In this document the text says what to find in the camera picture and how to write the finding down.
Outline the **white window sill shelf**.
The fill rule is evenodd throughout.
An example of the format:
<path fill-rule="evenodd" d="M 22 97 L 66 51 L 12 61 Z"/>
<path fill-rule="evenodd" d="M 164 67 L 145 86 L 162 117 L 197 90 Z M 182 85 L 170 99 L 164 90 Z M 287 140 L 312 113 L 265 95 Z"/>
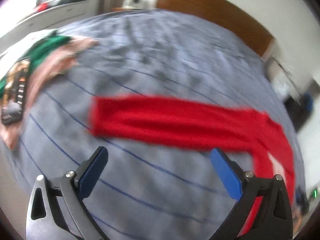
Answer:
<path fill-rule="evenodd" d="M 36 13 L 11 27 L 1 36 L 1 51 L 15 44 L 29 33 L 60 28 L 64 25 L 76 22 L 98 14 L 99 5 L 96 0 L 86 0 L 52 7 Z"/>

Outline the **dark printed card package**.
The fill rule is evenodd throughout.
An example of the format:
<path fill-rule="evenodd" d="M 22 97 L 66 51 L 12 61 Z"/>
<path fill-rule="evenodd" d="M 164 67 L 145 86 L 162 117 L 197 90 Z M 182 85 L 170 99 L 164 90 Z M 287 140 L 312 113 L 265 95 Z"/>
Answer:
<path fill-rule="evenodd" d="M 29 67 L 30 59 L 24 57 L 9 70 L 1 107 L 1 122 L 4 126 L 19 122 L 23 118 Z"/>

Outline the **grey plaid bed cover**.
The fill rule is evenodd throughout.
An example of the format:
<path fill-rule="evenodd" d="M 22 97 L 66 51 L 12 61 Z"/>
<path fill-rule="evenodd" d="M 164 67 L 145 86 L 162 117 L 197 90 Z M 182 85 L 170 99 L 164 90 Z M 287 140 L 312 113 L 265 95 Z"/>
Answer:
<path fill-rule="evenodd" d="M 122 109 L 138 120 L 174 112 L 212 126 L 210 141 L 245 169 L 278 173 L 290 194 L 305 187 L 293 124 L 264 74 L 260 57 L 227 29 L 201 18 L 152 10 L 80 21 L 64 34 L 97 41 L 76 65 L 40 91 L 25 118 L 17 149 L 2 149 L 23 198 L 36 176 L 77 168 L 98 146 L 109 161 L 86 205 L 114 239 L 205 239 L 234 200 L 223 188 L 205 147 L 204 131 L 180 124 L 189 147 L 128 136 L 93 135 L 95 98 L 107 99 L 96 124 Z"/>

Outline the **brown wooden headboard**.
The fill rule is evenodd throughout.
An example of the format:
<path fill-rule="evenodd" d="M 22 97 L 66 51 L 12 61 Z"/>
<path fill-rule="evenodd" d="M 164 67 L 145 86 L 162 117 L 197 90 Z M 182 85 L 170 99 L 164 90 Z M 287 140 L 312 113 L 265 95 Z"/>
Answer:
<path fill-rule="evenodd" d="M 194 15 L 228 29 L 262 59 L 271 55 L 275 38 L 256 19 L 227 0 L 157 0 L 157 9 Z"/>

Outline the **white round bedside device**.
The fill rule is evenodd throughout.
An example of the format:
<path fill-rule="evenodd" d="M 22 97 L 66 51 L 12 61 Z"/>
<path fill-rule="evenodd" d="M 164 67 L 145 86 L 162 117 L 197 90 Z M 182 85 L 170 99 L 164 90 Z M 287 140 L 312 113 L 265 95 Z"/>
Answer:
<path fill-rule="evenodd" d="M 148 8 L 147 0 L 124 0 L 124 9 L 144 10 Z"/>

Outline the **green and pink folded clothes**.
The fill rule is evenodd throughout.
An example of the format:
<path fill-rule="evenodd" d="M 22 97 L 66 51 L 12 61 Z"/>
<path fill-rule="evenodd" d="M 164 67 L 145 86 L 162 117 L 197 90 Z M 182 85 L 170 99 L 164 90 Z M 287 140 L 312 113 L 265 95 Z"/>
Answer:
<path fill-rule="evenodd" d="M 9 150 L 17 147 L 24 119 L 29 113 L 41 88 L 57 75 L 62 75 L 73 66 L 77 65 L 76 56 L 99 44 L 98 40 L 85 36 L 63 36 L 57 35 L 55 30 L 48 30 L 46 36 L 44 31 L 36 31 L 20 40 L 15 46 L 33 41 L 33 45 L 12 62 L 14 56 L 18 55 L 16 49 L 10 49 L 10 56 L 1 60 L 1 66 L 9 67 L 7 74 L 1 78 L 1 113 L 7 109 L 6 103 L 13 102 L 9 98 L 9 92 L 13 89 L 14 75 L 23 71 L 27 78 L 24 81 L 27 90 L 22 93 L 20 103 L 17 105 L 23 109 L 22 116 L 9 124 L 1 123 L 1 138 Z"/>

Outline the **red knit sweater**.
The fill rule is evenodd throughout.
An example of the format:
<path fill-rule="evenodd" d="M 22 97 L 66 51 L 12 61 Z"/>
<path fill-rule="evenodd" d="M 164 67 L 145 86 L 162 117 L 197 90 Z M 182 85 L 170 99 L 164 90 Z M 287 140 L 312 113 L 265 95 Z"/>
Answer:
<path fill-rule="evenodd" d="M 282 127 L 266 113 L 249 108 L 225 108 L 163 96 L 96 97 L 88 115 L 97 137 L 125 138 L 197 151 L 222 150 L 244 171 L 256 177 L 282 176 L 290 206 L 295 172 L 293 152 Z M 247 233 L 262 197 L 239 236 Z"/>

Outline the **black and blue backpack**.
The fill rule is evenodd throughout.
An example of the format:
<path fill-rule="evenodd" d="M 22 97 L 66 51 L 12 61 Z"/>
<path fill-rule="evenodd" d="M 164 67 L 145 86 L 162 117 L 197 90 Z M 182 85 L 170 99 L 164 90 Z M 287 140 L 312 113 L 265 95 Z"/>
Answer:
<path fill-rule="evenodd" d="M 313 102 L 310 93 L 304 93 L 298 100 L 290 96 L 284 101 L 286 111 L 296 132 L 303 127 L 313 113 Z"/>

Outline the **white nightstand cabinet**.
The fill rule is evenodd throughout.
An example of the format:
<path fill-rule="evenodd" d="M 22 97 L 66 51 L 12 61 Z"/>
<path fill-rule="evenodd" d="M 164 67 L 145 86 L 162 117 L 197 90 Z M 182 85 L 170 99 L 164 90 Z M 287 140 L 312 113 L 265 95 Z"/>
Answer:
<path fill-rule="evenodd" d="M 265 76 L 281 101 L 289 97 L 298 99 L 302 96 L 300 89 L 292 79 L 291 71 L 274 56 L 269 57 L 265 62 Z"/>

